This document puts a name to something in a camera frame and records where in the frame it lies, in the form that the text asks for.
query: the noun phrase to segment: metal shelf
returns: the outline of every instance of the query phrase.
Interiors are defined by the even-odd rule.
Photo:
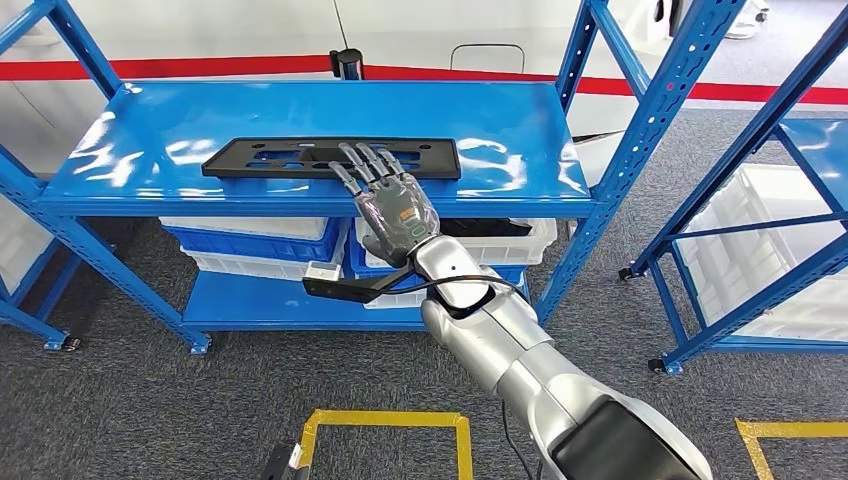
[[[30,267],[27,274],[21,280],[18,288],[9,294],[6,292],[2,281],[0,281],[0,325],[8,324],[20,328],[45,340],[44,348],[47,350],[61,350],[66,348],[66,340],[69,338],[67,332],[59,330],[47,323],[50,312],[56,306],[62,292],[65,291],[73,278],[74,272],[79,267],[81,260],[76,255],[65,262],[61,272],[53,281],[53,285],[38,305],[35,313],[30,315],[20,309],[24,298],[32,289],[36,280],[41,276],[47,263],[59,250],[60,242],[53,240],[39,255]]]
[[[692,194],[633,264],[620,272],[623,278],[651,274],[657,285],[677,348],[659,359],[668,373],[680,373],[683,362],[706,351],[767,351],[848,353],[848,341],[836,339],[771,338],[735,335],[734,332],[756,320],[768,309],[812,285],[821,278],[848,266],[848,232],[755,293],[723,317],[707,325],[698,304],[690,272],[677,249],[677,240],[686,237],[718,235],[764,228],[848,220],[848,118],[790,119],[783,117],[824,73],[848,45],[848,7],[842,10],[821,40],[810,50],[786,81],[722,155]],[[750,155],[768,140],[780,141],[790,156],[821,194],[831,213],[779,219],[752,225],[734,225],[710,230],[684,232],[709,199]],[[660,271],[658,260],[670,253],[695,310],[700,329],[686,332],[674,299]]]
[[[205,353],[219,328],[342,328],[345,315],[411,326],[397,312],[307,299],[299,286],[269,294],[303,308],[248,302],[261,280],[202,274],[185,318],[112,255],[79,218],[88,216],[355,216],[338,182],[203,177],[200,164],[234,137],[373,136],[451,138],[462,178],[422,181],[444,217],[578,219],[535,305],[553,315],[621,206],[744,2],[694,0],[648,79],[607,10],[580,4],[554,84],[517,82],[143,82],[123,83],[67,0],[38,0],[0,31],[0,53],[42,18],[59,31],[109,100],[70,158],[44,187],[0,147],[0,193],[188,343]],[[597,32],[607,38],[639,106],[600,182],[588,188],[565,116]],[[222,301],[224,284],[244,310]],[[271,318],[272,312],[278,316]]]
[[[341,182],[219,179],[237,137],[456,141],[462,178],[422,180],[450,216],[586,217],[594,206],[551,84],[125,84],[37,199],[62,215],[356,216]]]
[[[300,282],[212,272],[198,274],[182,326],[207,332],[424,330],[417,308],[367,309],[307,295]]]

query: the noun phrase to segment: yellow tape marking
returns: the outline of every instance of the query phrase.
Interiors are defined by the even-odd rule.
[[[312,464],[319,425],[368,425],[374,427],[448,427],[456,429],[456,464],[459,480],[472,480],[471,424],[450,412],[392,412],[369,410],[315,410],[303,426],[302,454],[298,467]]]
[[[760,438],[848,437],[848,422],[743,422],[737,418],[736,428],[760,480],[774,480]]]

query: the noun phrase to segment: shelf shelf board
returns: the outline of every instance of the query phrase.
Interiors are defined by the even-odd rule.
[[[790,119],[776,132],[834,211],[848,210],[848,119]]]
[[[728,335],[711,346],[710,350],[717,352],[838,353],[848,352],[848,342]]]
[[[309,296],[300,282],[213,272],[198,274],[183,325],[202,331],[425,330],[417,308],[371,310]]]
[[[341,182],[219,179],[238,137],[452,138],[462,178],[422,185],[445,217],[586,217],[595,202],[552,84],[127,83],[37,200],[89,216],[354,216]]]

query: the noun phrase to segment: silver robotic arm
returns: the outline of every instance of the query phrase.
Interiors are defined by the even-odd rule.
[[[389,171],[367,145],[357,145],[374,175],[354,149],[341,148],[368,184],[363,191],[341,165],[332,166],[374,231],[366,248],[435,285],[421,305],[428,331],[484,390],[509,405],[532,435],[547,478],[712,479],[704,456],[668,419],[560,354],[517,289],[463,280],[497,276],[478,266],[459,241],[439,234],[435,210],[391,153],[378,151]],[[310,293],[342,298],[308,281]]]

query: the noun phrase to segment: black plastic tray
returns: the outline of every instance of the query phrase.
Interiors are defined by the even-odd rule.
[[[201,169],[204,176],[222,178],[338,178],[328,166],[336,161],[358,177],[340,142],[387,148],[417,178],[460,177],[456,144],[444,138],[236,138]]]

